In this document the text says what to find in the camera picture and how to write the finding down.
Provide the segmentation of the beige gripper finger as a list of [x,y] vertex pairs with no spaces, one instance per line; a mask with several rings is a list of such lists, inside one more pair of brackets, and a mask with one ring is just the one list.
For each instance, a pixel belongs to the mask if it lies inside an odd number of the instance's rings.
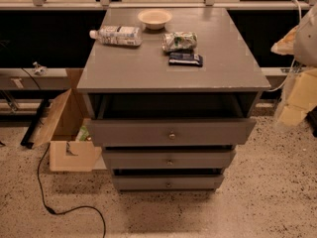
[[297,126],[307,116],[307,111],[292,105],[283,105],[279,108],[277,121],[285,126]]

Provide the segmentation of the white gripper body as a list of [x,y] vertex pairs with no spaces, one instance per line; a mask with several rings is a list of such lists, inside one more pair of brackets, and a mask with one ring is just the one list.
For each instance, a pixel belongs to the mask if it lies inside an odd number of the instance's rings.
[[286,103],[306,113],[317,106],[317,68],[308,67],[295,76]]

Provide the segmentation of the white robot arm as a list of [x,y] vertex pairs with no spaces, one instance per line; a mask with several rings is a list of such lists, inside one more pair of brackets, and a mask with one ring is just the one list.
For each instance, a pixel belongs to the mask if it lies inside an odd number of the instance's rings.
[[276,128],[299,125],[317,107],[317,4],[271,49],[278,55],[293,55],[304,66],[291,72],[282,89],[282,99],[274,114]]

